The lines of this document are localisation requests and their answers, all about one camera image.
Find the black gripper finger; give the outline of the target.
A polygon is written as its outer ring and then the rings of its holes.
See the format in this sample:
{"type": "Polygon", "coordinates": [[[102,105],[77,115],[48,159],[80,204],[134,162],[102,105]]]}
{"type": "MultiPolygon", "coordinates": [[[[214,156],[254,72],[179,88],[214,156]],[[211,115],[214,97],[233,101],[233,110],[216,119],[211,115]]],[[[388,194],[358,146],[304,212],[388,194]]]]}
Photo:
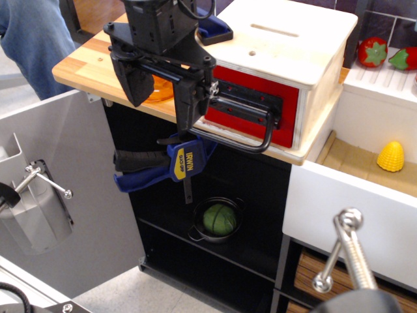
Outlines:
{"type": "Polygon", "coordinates": [[[188,131],[208,112],[210,101],[218,93],[218,81],[209,85],[204,81],[183,77],[173,84],[177,132],[179,140],[188,139],[188,131]]]}

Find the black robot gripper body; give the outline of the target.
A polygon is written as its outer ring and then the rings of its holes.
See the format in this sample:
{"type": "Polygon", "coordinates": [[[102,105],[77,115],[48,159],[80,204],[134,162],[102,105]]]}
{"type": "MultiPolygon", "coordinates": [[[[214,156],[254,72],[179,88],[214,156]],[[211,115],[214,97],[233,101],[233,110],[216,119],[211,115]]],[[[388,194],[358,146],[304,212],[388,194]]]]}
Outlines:
{"type": "Polygon", "coordinates": [[[110,52],[137,59],[143,70],[177,82],[182,66],[202,74],[210,82],[215,59],[196,41],[199,20],[214,15],[201,10],[196,1],[125,1],[126,23],[104,26],[111,40],[110,52]]]}

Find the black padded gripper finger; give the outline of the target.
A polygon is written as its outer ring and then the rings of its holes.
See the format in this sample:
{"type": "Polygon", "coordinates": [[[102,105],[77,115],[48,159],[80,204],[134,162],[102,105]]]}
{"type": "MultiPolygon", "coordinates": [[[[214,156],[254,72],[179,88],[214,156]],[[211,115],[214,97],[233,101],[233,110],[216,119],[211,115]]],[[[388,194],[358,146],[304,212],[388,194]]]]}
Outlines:
{"type": "Polygon", "coordinates": [[[140,106],[154,92],[154,78],[143,70],[137,59],[126,59],[115,52],[110,53],[111,62],[118,81],[129,102],[140,106]]]}

